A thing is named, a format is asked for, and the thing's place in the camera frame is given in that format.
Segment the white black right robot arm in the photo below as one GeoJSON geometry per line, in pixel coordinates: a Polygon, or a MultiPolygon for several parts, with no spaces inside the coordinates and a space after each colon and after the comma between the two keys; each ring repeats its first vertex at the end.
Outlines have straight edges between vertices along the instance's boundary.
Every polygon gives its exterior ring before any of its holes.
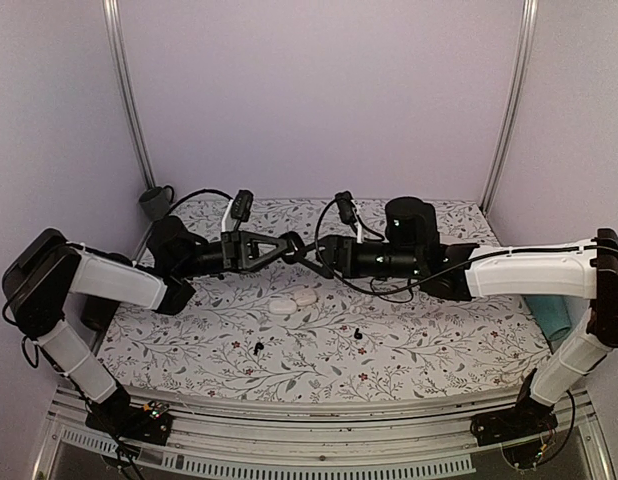
{"type": "Polygon", "coordinates": [[[385,206],[384,241],[316,235],[312,244],[289,240],[289,263],[301,263],[345,284],[365,277],[404,278],[428,295],[471,301],[497,295],[578,297],[584,318],[546,365],[525,379],[506,427],[526,436],[545,410],[618,349],[618,236],[601,229],[592,239],[531,247],[488,247],[440,240],[432,204],[399,197],[385,206]]]}

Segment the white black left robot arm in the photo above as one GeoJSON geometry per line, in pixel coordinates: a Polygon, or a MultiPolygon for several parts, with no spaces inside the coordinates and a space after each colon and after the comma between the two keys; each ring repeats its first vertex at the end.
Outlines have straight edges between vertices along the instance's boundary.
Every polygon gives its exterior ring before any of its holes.
{"type": "Polygon", "coordinates": [[[3,276],[5,311],[91,401],[100,419],[117,434],[137,426],[137,412],[115,396],[119,385],[65,319],[71,294],[132,304],[162,315],[182,312],[195,295],[194,278],[254,273],[291,252],[285,237],[224,231],[209,242],[189,231],[176,216],[157,223],[147,241],[152,267],[121,261],[48,228],[3,276]]]}

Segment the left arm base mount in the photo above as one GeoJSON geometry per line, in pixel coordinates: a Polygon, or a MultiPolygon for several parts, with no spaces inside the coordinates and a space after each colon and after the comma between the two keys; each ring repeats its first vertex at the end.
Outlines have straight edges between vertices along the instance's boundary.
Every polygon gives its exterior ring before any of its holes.
{"type": "Polygon", "coordinates": [[[174,417],[168,413],[145,410],[128,401],[108,400],[92,403],[86,426],[116,439],[130,439],[158,446],[165,446],[171,434],[174,417]]]}

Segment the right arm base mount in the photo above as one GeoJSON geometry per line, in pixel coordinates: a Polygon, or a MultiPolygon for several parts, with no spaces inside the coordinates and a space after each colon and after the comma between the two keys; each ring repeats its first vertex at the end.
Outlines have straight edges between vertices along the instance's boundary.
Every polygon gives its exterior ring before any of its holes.
{"type": "Polygon", "coordinates": [[[524,397],[512,407],[472,416],[470,433],[479,446],[487,446],[537,435],[557,425],[552,406],[524,397]]]}

